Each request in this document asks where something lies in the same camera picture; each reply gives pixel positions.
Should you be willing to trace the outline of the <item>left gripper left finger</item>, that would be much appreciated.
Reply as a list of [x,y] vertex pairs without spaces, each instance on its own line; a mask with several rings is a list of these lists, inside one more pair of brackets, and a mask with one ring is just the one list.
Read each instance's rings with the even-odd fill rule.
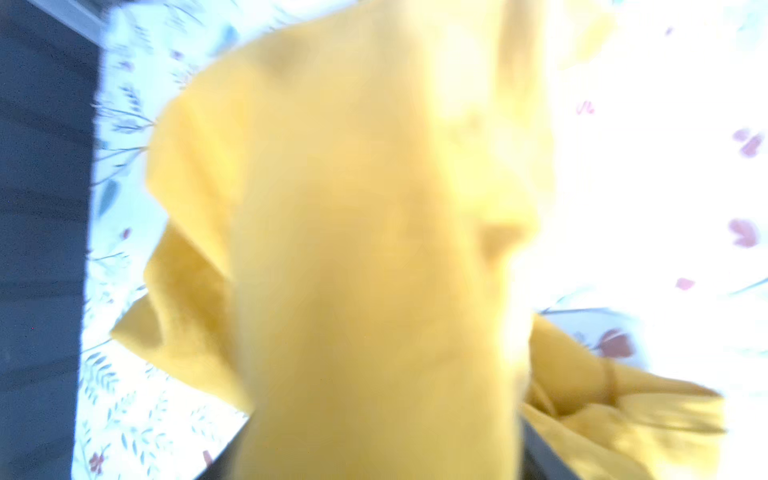
[[229,480],[232,478],[234,461],[248,426],[249,422],[246,421],[216,459],[196,477],[196,480]]

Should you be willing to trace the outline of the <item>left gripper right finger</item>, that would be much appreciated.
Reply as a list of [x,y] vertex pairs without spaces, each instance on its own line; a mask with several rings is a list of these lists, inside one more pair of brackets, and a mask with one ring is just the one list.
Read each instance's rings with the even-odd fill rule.
[[522,480],[579,480],[527,420],[522,425]]

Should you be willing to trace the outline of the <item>yellow cloth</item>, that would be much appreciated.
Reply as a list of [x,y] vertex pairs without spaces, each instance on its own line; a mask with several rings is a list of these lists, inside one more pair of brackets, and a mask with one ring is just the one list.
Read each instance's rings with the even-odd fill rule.
[[531,425],[581,479],[712,479],[714,391],[534,313],[550,80],[596,1],[363,1],[217,59],[164,109],[168,215],[112,338],[249,414],[231,479],[518,479]]

